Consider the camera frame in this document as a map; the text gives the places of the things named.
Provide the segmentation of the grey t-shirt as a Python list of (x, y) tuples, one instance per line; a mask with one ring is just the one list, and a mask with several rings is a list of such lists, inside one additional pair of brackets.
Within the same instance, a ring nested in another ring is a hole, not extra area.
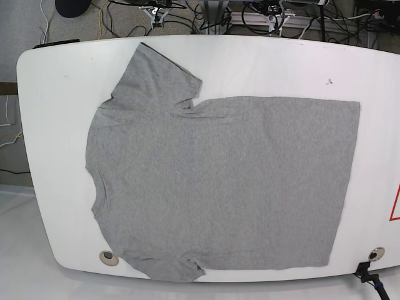
[(112, 252), (153, 280), (328, 265), (358, 102), (236, 96), (140, 44), (96, 110), (86, 169)]

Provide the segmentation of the black flat bar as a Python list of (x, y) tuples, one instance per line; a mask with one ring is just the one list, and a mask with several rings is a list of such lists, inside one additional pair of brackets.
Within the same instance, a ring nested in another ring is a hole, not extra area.
[(51, 46), (60, 46), (63, 44), (72, 44), (72, 43), (79, 43), (80, 39), (69, 39), (65, 41), (56, 41), (56, 42), (49, 42), (45, 44), (38, 44), (33, 47), (33, 49), (39, 49), (39, 48), (45, 48), (45, 47), (51, 47)]

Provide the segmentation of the black round base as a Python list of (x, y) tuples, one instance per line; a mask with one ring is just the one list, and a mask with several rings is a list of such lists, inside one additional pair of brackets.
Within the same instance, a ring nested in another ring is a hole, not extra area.
[(64, 18), (76, 18), (84, 14), (91, 0), (55, 0), (56, 11)]

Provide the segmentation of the aluminium frame rail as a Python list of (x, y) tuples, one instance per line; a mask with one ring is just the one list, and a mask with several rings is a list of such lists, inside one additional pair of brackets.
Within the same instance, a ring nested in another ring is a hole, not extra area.
[[(342, 17), (342, 18), (333, 18), (333, 17), (324, 17), (325, 29), (328, 32), (350, 32), (355, 33), (356, 31), (361, 29), (361, 26), (367, 22), (372, 22), (374, 20), (380, 20), (381, 17), (378, 12), (365, 13), (358, 16), (353, 17)], [(281, 22), (281, 17), (277, 16), (264, 16), (262, 14), (258, 14), (256, 12), (245, 12), (241, 14), (240, 12), (232, 12), (231, 13), (231, 25), (247, 25), (253, 29), (260, 30), (269, 30), (272, 31), (274, 29), (274, 25), (276, 23)], [(307, 17), (307, 16), (298, 16), (294, 13), (289, 13), (288, 16), (285, 17), (283, 21), (282, 28), (296, 28), (296, 29), (304, 29), (309, 26), (310, 30), (318, 30), (321, 28), (321, 24), (323, 22), (320, 20), (320, 17)]]

